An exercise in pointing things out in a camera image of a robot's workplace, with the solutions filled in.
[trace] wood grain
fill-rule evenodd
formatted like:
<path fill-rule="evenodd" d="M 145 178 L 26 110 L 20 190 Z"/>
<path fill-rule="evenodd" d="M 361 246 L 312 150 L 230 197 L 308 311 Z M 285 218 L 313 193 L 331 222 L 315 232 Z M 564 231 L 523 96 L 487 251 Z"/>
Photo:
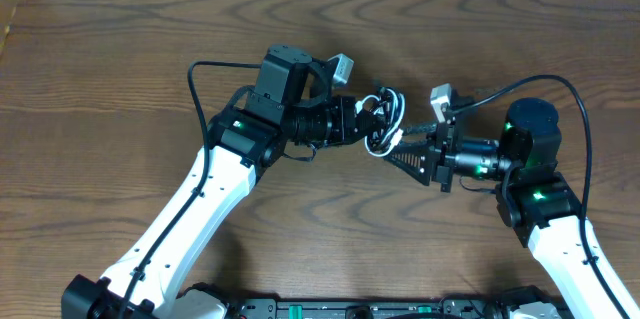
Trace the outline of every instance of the wood grain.
<path fill-rule="evenodd" d="M 431 117 L 444 82 L 483 97 L 532 74 L 569 78 L 593 130 L 590 218 L 640 300 L 640 0 L 20 0 L 14 23 L 0 61 L 0 317 L 58 317 L 73 276 L 97 279 L 171 197 L 201 145 L 190 62 L 259 62 L 279 42 L 353 57 L 346 93 L 393 85 L 407 123 Z M 199 70 L 207 114 L 255 78 Z M 497 136 L 522 96 L 559 108 L 559 169 L 581 192 L 582 126 L 560 86 L 492 103 L 472 132 Z M 281 160 L 186 284 L 285 298 L 557 294 L 495 204 L 422 187 L 360 145 Z"/>

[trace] green light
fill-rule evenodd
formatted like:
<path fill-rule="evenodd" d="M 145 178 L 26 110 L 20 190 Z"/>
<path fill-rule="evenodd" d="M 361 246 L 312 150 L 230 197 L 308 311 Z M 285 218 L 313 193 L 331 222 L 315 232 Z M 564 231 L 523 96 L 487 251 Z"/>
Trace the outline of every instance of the green light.
<path fill-rule="evenodd" d="M 487 174 L 489 172 L 489 168 L 485 168 L 482 165 L 476 166 L 476 174 Z"/>

